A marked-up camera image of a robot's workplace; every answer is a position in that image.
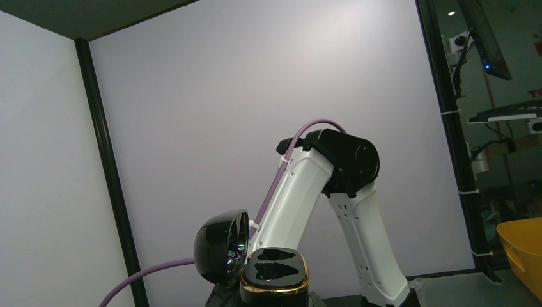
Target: yellow plastic container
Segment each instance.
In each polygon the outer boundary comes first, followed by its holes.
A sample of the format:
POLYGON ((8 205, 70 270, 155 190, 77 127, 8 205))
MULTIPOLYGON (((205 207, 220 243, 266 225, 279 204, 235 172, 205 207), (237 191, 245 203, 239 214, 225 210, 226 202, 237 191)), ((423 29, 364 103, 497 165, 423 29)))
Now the yellow plastic container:
POLYGON ((542 301, 542 217, 501 223, 497 232, 512 271, 542 301))

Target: black metal frame post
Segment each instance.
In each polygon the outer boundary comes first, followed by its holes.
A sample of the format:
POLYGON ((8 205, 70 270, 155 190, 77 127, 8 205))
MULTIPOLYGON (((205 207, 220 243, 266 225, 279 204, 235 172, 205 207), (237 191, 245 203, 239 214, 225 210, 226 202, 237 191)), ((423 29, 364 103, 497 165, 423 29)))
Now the black metal frame post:
MULTIPOLYGON (((126 203, 122 193, 111 138, 109 137, 109 129, 107 128, 107 121, 105 120, 104 105, 98 87, 98 79, 96 78, 96 72, 94 70, 90 46, 87 40, 78 38, 75 40, 75 48, 77 49, 77 57, 81 67, 90 114, 96 133, 96 140, 98 141, 98 148, 102 158, 105 180, 107 182, 107 189, 109 190, 109 198, 111 199, 111 206, 124 261, 126 263, 126 270, 128 275, 133 275, 139 272, 141 267, 139 266, 139 260, 137 258, 136 245, 134 244, 134 237, 132 236, 128 211, 126 210, 126 203)), ((137 307, 149 306, 143 280, 140 279, 133 282, 131 287, 135 305, 137 307)))
MULTIPOLYGON (((444 123, 448 148, 452 157, 456 183, 461 192, 475 191, 474 174, 468 156, 465 136, 461 129, 459 113, 454 112, 458 108, 449 77, 446 53, 440 37, 434 3, 433 0, 416 0, 416 5, 433 74, 433 82, 437 90, 440 111, 443 113, 451 112, 442 116, 442 122, 444 123)), ((493 271, 493 264, 489 255, 490 250, 480 213, 481 197, 477 193, 470 193, 460 194, 460 199, 470 247, 473 253, 484 255, 473 255, 476 270, 483 272, 492 281, 501 281, 493 271)))

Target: ceiling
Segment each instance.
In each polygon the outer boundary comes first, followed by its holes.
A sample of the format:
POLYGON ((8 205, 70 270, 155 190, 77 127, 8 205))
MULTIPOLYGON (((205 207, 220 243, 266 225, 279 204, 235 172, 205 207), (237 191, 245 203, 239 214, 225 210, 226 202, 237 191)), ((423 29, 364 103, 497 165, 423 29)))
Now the ceiling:
POLYGON ((197 0, 0 0, 0 10, 67 38, 93 40, 197 0))

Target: cable clip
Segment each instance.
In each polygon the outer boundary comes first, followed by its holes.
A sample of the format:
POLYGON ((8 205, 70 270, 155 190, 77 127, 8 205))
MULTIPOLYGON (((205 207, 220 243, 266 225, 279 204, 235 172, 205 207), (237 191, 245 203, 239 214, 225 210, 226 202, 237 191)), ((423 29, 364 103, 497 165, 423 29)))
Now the cable clip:
POLYGON ((477 256, 477 257, 485 257, 485 256, 493 256, 493 252, 490 251, 489 253, 483 253, 483 254, 477 254, 475 253, 474 251, 470 251, 474 256, 477 256))
POLYGON ((480 193, 480 190, 479 189, 476 189, 474 191, 468 191, 468 192, 461 192, 461 191, 458 191, 459 194, 461 195, 468 195, 468 194, 477 194, 477 193, 480 193))
POLYGON ((259 231, 261 229, 261 226, 256 224, 252 219, 250 219, 249 228, 255 228, 257 231, 259 231))
POLYGON ((459 113, 459 112, 461 112, 461 109, 457 109, 455 111, 442 112, 440 115, 444 116, 444 115, 454 114, 454 113, 459 113))
POLYGON ((281 161, 288 163, 288 165, 291 164, 291 159, 288 161, 284 157, 281 157, 281 161))

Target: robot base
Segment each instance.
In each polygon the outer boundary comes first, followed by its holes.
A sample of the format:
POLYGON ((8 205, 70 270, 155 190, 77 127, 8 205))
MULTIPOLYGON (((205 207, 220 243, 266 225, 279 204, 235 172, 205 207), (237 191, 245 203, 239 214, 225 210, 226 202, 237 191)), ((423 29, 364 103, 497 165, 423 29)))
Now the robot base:
MULTIPOLYGON (((361 297, 361 307, 380 307, 378 305, 369 303, 365 297, 361 297)), ((416 290, 410 288, 410 292, 406 297, 405 301, 398 307, 420 307, 420 301, 418 300, 418 295, 416 290)))

